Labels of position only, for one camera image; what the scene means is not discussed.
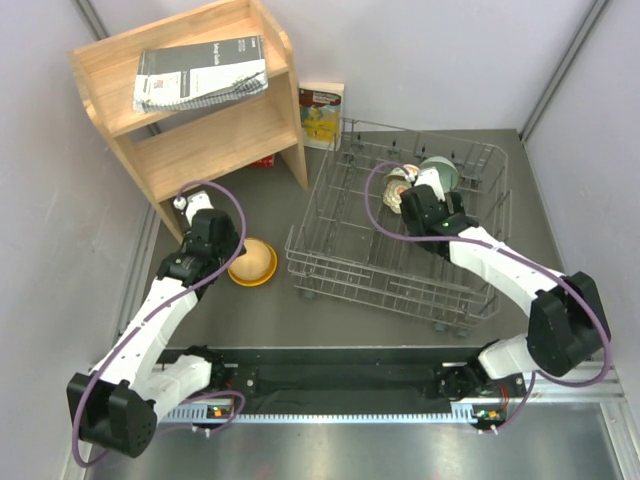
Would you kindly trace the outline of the beige bird-pattern bowl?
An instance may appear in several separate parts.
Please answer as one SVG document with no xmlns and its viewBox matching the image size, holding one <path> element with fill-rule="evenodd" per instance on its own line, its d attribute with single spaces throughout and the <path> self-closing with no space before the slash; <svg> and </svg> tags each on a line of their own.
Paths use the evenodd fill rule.
<svg viewBox="0 0 640 480">
<path fill-rule="evenodd" d="M 266 274 L 271 264 L 271 253 L 264 242 L 248 238 L 244 241 L 245 253 L 239 255 L 229 271 L 240 280 L 255 281 Z"/>
</svg>

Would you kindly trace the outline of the yellow plastic bowl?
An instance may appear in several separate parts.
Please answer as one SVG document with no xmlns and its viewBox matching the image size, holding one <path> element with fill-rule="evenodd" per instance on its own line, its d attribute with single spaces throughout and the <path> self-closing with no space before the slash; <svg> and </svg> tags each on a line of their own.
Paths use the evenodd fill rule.
<svg viewBox="0 0 640 480">
<path fill-rule="evenodd" d="M 268 247 L 268 249 L 270 250 L 270 253 L 271 253 L 271 264 L 270 264 L 266 274 L 263 275 L 258 280 L 255 280 L 255 281 L 244 281 L 244 280 L 240 280 L 239 278 L 235 277 L 229 271 L 229 268 L 228 268 L 228 275 L 236 284 L 241 285 L 243 287 L 256 287 L 256 286 L 262 285 L 262 284 L 266 283 L 267 281 L 269 281 L 272 278 L 272 276 L 275 274 L 276 269 L 277 269 L 277 265 L 278 265 L 277 254 L 276 254 L 275 250 L 273 249 L 273 247 L 271 245 L 269 245 L 268 243 L 266 243 L 263 240 L 261 240 L 261 241 L 266 244 L 266 246 Z"/>
</svg>

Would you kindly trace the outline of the grey wire dish rack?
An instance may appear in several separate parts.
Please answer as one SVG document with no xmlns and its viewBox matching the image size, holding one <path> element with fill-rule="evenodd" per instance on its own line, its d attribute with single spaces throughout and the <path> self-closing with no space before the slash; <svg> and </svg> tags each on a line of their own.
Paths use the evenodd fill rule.
<svg viewBox="0 0 640 480">
<path fill-rule="evenodd" d="M 468 335 L 500 310 L 499 291 L 477 275 L 415 244 L 391 239 L 406 229 L 384 204 L 384 161 L 452 161 L 466 213 L 494 238 L 510 235 L 507 154 L 498 146 L 345 118 L 330 143 L 299 228 L 285 250 L 288 271 L 305 297 L 326 295 L 424 320 Z"/>
</svg>

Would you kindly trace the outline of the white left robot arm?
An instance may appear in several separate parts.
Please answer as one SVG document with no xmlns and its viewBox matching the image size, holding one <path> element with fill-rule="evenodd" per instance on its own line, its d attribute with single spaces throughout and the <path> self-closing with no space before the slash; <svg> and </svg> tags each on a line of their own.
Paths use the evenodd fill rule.
<svg viewBox="0 0 640 480">
<path fill-rule="evenodd" d="M 158 423 L 191 395 L 216 396 L 226 387 L 220 357 L 193 346 L 163 371 L 155 370 L 168 340 L 208 286 L 244 252 L 224 211 L 198 210 L 182 248 L 166 257 L 146 300 L 114 348 L 88 374 L 67 385 L 72 452 L 86 466 L 80 442 L 131 458 L 149 446 Z"/>
</svg>

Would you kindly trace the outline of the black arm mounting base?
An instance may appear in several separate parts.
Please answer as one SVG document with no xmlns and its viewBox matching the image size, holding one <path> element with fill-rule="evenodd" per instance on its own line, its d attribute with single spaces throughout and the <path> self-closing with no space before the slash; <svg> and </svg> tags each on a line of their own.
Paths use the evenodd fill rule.
<svg viewBox="0 0 640 480">
<path fill-rule="evenodd" d="M 214 389 L 241 392 L 247 414 L 447 413 L 453 401 L 485 398 L 501 407 L 525 392 L 520 376 L 469 377 L 471 347 L 191 346 L 184 351 L 211 361 Z"/>
</svg>

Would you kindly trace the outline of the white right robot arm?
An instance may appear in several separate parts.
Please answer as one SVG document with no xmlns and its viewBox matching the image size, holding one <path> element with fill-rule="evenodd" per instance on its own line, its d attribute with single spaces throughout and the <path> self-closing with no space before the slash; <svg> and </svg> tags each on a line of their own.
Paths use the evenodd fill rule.
<svg viewBox="0 0 640 480">
<path fill-rule="evenodd" d="M 497 241 L 466 215 L 458 193 L 446 203 L 420 185 L 400 198 L 409 240 L 488 282 L 528 316 L 526 333 L 489 343 L 472 357 L 466 380 L 474 393 L 490 395 L 504 378 L 524 373 L 569 386 L 569 372 L 598 351 L 610 351 L 592 277 L 549 270 Z"/>
</svg>

